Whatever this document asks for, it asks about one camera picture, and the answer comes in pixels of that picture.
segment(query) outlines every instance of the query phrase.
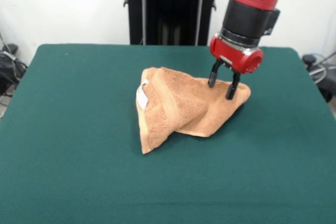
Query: orange towel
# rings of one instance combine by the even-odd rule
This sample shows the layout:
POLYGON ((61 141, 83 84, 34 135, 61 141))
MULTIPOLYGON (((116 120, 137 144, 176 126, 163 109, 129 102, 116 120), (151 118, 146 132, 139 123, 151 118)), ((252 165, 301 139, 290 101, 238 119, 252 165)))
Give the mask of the orange towel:
POLYGON ((225 94, 230 82, 217 81, 167 69, 148 68, 142 72, 137 90, 142 153, 159 147, 174 131, 192 136, 214 134, 250 96, 240 83, 232 100, 225 94))

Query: green felt tablecloth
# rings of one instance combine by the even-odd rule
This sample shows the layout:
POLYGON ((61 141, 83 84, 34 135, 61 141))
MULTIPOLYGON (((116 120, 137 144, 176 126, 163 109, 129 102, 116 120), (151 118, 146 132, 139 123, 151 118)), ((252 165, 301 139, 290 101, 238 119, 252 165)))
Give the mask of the green felt tablecloth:
POLYGON ((41 46, 0 123, 0 223, 336 223, 335 119, 294 50, 264 52, 215 135, 142 155, 142 70, 207 78, 208 48, 41 46))

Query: towel tag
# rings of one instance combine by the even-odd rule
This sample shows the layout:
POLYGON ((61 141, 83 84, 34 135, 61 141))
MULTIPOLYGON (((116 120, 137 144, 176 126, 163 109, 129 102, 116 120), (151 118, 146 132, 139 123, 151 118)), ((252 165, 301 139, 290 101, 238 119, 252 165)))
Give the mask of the towel tag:
POLYGON ((143 90, 142 90, 142 87, 144 86, 144 85, 146 85, 147 83, 149 83, 148 82, 148 80, 147 79, 145 79, 141 84, 140 84, 140 86, 138 87, 138 90, 136 91, 137 93, 137 95, 136 95, 136 100, 137 100, 137 102, 138 102, 138 104, 139 104, 139 106, 140 106, 140 108, 142 109, 142 110, 145 110, 145 108, 146 108, 146 106, 147 106, 147 103, 148 103, 148 98, 147 98, 147 96, 146 96, 146 94, 143 92, 143 90))

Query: cable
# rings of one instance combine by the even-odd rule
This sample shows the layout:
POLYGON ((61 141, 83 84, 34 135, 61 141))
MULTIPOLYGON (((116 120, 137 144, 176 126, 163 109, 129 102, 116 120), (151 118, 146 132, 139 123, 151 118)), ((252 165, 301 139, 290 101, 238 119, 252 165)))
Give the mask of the cable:
POLYGON ((4 39, 2 38, 2 34, 1 34, 1 31, 0 31, 0 40, 2 42, 2 44, 7 48, 8 52, 10 54, 12 54, 12 51, 10 50, 9 46, 7 44, 4 43, 4 39))
POLYGON ((312 72, 309 72, 310 76, 313 76, 315 74, 323 72, 323 75, 319 79, 314 81, 315 84, 321 82, 327 76, 327 71, 328 70, 336 69, 336 66, 331 66, 331 67, 325 68, 323 65, 318 65, 318 67, 320 67, 320 69, 316 69, 312 72))
POLYGON ((318 57, 320 57, 320 58, 322 58, 322 59, 325 59, 325 58, 326 58, 324 55, 319 54, 318 52, 311 52, 310 55, 318 56, 318 57))
POLYGON ((318 67, 320 67, 320 69, 316 69, 316 70, 314 70, 314 71, 309 72, 309 75, 310 75, 310 76, 313 76, 314 74, 317 74, 317 73, 326 71, 326 68, 325 68, 324 66, 322 66, 322 65, 318 65, 318 67))
POLYGON ((28 67, 23 62, 18 62, 16 60, 14 60, 14 64, 16 65, 16 68, 17 68, 17 70, 19 71, 19 73, 21 75, 20 78, 22 78, 22 76, 24 75, 24 73, 26 72, 26 70, 27 70, 28 67))
POLYGON ((334 9, 332 11, 331 16, 329 18, 328 29, 327 29, 327 33, 325 34, 325 39, 324 39, 324 44, 323 44, 323 53, 325 53, 325 47, 327 46, 328 38, 329 38, 329 35, 330 35, 330 29, 332 27, 331 23, 332 23, 332 20, 333 20, 335 14, 336 14, 336 9, 334 9))
POLYGON ((7 56, 9 59, 11 59, 12 61, 16 60, 16 57, 14 55, 12 55, 11 53, 9 52, 6 52, 6 51, 0 51, 0 54, 1 55, 4 55, 4 56, 7 56))
POLYGON ((321 63, 324 63, 325 61, 329 60, 330 58, 332 58, 334 56, 336 56, 336 52, 333 52, 331 55, 329 55, 328 57, 324 58, 323 60, 320 60, 320 61, 316 62, 314 64, 314 66, 317 66, 317 65, 319 65, 321 63))
POLYGON ((5 73, 0 72, 0 76, 3 76, 7 81, 11 82, 15 87, 17 86, 17 84, 11 79, 9 78, 5 73))

